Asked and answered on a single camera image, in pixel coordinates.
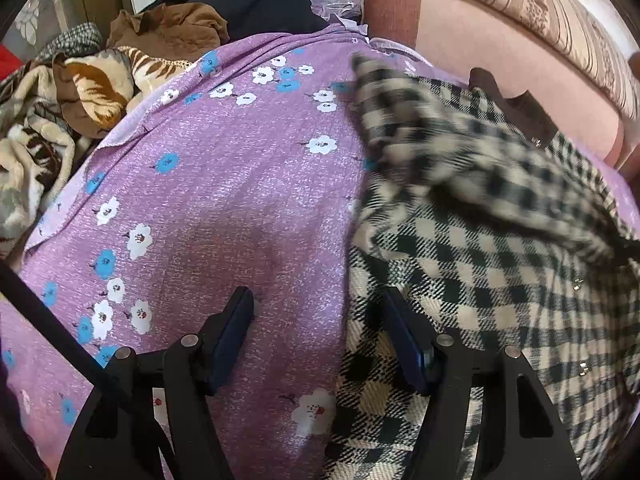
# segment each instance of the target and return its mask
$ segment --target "pink sofa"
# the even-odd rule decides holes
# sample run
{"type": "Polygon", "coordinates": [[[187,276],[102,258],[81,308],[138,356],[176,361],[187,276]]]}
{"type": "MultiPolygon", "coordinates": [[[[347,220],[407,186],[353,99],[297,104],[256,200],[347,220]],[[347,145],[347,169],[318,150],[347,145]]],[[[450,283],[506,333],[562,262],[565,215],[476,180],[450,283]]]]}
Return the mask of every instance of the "pink sofa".
{"type": "Polygon", "coordinates": [[[507,16],[475,0],[365,0],[364,19],[370,37],[406,44],[456,76],[468,78],[479,66],[494,74],[505,97],[529,90],[569,138],[612,167],[620,158],[625,127],[617,108],[507,16]]]}

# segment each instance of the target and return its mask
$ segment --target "purple floral fabric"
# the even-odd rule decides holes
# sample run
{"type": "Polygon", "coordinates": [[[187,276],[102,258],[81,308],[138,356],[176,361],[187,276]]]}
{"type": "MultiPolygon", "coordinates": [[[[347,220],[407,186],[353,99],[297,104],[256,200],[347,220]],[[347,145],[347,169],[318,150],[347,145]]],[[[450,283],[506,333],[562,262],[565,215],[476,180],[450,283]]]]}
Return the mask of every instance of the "purple floral fabric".
{"type": "MultiPolygon", "coordinates": [[[[165,348],[238,285],[256,319],[212,418],[238,480],[313,478],[342,357],[346,241],[367,170],[342,25],[225,45],[149,96],[101,143],[27,243],[21,277],[103,365],[165,348]]],[[[6,304],[3,359],[53,471],[90,385],[6,304]]],[[[166,423],[164,395],[154,392],[166,423]]]]}

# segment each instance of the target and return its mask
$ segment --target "plastic bag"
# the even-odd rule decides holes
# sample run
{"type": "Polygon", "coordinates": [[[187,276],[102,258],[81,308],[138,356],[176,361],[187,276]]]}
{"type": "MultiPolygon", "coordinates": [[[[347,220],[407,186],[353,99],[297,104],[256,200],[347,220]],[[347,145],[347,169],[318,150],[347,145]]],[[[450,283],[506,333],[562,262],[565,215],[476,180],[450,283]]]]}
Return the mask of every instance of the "plastic bag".
{"type": "Polygon", "coordinates": [[[326,20],[332,14],[353,18],[362,14],[362,0],[311,0],[311,10],[326,20]]]}

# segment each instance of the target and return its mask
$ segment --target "plaid cloth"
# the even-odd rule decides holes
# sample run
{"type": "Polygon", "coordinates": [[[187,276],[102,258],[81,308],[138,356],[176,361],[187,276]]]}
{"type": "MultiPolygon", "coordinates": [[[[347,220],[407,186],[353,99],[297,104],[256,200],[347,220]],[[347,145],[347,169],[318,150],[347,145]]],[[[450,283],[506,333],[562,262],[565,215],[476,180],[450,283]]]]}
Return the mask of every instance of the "plaid cloth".
{"type": "Polygon", "coordinates": [[[102,34],[98,26],[92,22],[84,22],[54,38],[35,59],[42,63],[51,61],[59,52],[64,52],[67,57],[91,56],[99,52],[102,45],[102,34]]]}
{"type": "MultiPolygon", "coordinates": [[[[406,384],[379,306],[396,286],[471,348],[522,349],[585,479],[610,458],[639,391],[638,242],[601,174],[560,132],[537,150],[481,89],[420,83],[354,59],[378,161],[349,250],[346,351],[324,478],[399,479],[428,399],[406,384]]],[[[459,478],[481,416],[470,404],[459,478]]]]}

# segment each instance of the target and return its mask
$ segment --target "black cable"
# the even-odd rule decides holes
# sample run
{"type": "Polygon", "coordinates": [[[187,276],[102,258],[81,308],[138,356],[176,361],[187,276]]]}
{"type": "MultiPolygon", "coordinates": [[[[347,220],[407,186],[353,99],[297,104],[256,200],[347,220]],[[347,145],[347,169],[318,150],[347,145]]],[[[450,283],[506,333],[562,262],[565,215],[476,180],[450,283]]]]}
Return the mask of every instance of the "black cable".
{"type": "Polygon", "coordinates": [[[146,425],[151,435],[155,437],[174,479],[179,480],[178,465],[173,449],[160,424],[135,405],[131,397],[82,348],[58,318],[44,306],[40,298],[1,260],[0,292],[87,381],[98,388],[105,397],[116,402],[129,415],[136,417],[146,425]]]}

